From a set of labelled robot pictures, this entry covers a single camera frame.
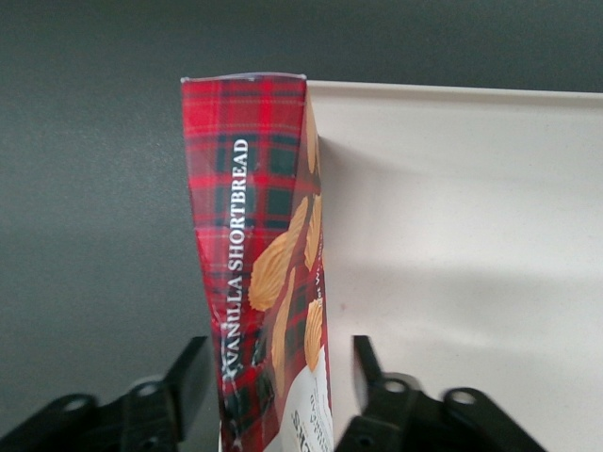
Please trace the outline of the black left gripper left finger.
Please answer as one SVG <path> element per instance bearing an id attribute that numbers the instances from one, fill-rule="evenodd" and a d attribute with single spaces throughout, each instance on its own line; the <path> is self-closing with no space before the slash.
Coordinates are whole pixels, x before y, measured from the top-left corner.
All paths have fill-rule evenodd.
<path id="1" fill-rule="evenodd" d="M 110 403 L 56 398 L 1 438 L 3 451 L 177 451 L 208 389 L 208 338 L 192 338 L 166 375 Z"/>

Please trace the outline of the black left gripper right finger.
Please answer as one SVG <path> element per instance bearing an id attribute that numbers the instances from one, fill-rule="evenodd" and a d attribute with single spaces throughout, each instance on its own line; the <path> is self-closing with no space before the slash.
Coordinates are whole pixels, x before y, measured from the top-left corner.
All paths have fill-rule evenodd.
<path id="1" fill-rule="evenodd" d="M 426 395 L 410 375 L 382 370 L 366 335 L 352 337 L 361 412 L 337 451 L 541 451 L 543 447 L 487 394 L 451 388 Z"/>

